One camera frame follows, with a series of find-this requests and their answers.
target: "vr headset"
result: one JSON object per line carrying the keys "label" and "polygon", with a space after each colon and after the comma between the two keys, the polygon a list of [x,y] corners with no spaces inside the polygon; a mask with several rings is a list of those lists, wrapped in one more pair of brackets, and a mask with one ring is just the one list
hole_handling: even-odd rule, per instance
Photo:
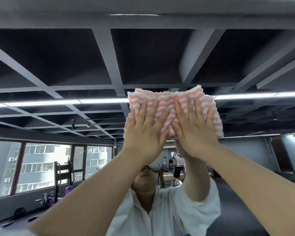
{"label": "vr headset", "polygon": [[155,161],[153,161],[151,164],[148,166],[151,168],[153,172],[159,173],[162,170],[163,167],[163,162],[164,162],[164,155],[161,153]]}

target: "right hand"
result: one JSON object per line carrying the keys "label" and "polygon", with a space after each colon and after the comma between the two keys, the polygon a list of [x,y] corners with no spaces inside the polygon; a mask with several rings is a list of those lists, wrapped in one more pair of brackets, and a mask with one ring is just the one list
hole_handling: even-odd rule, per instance
{"label": "right hand", "polygon": [[196,111],[193,110],[191,102],[188,101],[189,118],[187,118],[178,101],[175,101],[175,108],[180,124],[173,122],[172,126],[179,142],[189,155],[205,161],[210,152],[219,146],[214,130],[213,110],[209,110],[205,121],[201,103],[198,99],[195,99]]}
{"label": "right hand", "polygon": [[165,110],[157,122],[154,123],[157,106],[158,101],[154,101],[145,117],[147,102],[142,103],[137,119],[135,119],[134,110],[132,109],[125,130],[122,151],[127,151],[127,154],[133,155],[140,161],[142,167],[155,161],[163,150],[169,133],[169,130],[160,133],[169,114],[168,110]]}

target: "grid ceiling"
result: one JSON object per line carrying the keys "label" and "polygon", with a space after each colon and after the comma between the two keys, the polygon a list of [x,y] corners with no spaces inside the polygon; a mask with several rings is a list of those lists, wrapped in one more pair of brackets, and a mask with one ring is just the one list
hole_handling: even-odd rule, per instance
{"label": "grid ceiling", "polygon": [[[0,101],[295,91],[295,30],[0,29]],[[225,136],[295,132],[295,97],[220,100]],[[122,140],[127,103],[0,108],[0,127]],[[71,120],[75,129],[71,129]]]}

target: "pink and white striped cloth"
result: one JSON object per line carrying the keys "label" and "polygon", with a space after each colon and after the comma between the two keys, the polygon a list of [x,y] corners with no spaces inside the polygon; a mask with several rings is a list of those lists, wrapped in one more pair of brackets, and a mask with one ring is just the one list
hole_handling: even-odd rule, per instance
{"label": "pink and white striped cloth", "polygon": [[175,137],[176,133],[171,126],[172,122],[179,123],[177,119],[176,109],[174,106],[174,101],[178,99],[180,102],[185,114],[188,116],[188,99],[191,99],[191,103],[193,104],[193,109],[195,109],[194,106],[194,99],[198,98],[201,103],[201,107],[203,109],[203,115],[206,119],[208,116],[208,111],[210,108],[214,109],[214,125],[215,125],[215,133],[219,137],[223,137],[223,126],[222,121],[220,119],[220,115],[217,112],[217,108],[215,106],[215,102],[213,100],[213,97],[210,95],[205,95],[203,93],[203,89],[201,88],[201,85],[198,85],[197,87],[194,87],[188,91],[185,92],[161,92],[161,93],[154,93],[151,91],[143,90],[143,89],[136,89],[134,92],[128,92],[128,99],[130,103],[130,109],[134,109],[135,111],[135,117],[137,118],[141,104],[144,101],[148,102],[147,105],[147,111],[150,109],[150,106],[152,105],[153,101],[156,99],[158,100],[158,107],[157,112],[155,115],[154,122],[158,120],[160,115],[165,111],[165,109],[169,109],[169,115],[166,119],[166,122],[162,128],[161,131],[164,131],[166,129],[169,129],[169,136]]}

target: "black shorts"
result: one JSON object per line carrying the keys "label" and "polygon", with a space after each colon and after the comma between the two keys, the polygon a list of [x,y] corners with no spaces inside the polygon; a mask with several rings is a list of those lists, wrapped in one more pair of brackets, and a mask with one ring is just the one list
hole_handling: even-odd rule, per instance
{"label": "black shorts", "polygon": [[180,177],[180,172],[183,170],[183,167],[175,167],[174,178],[178,179]]}

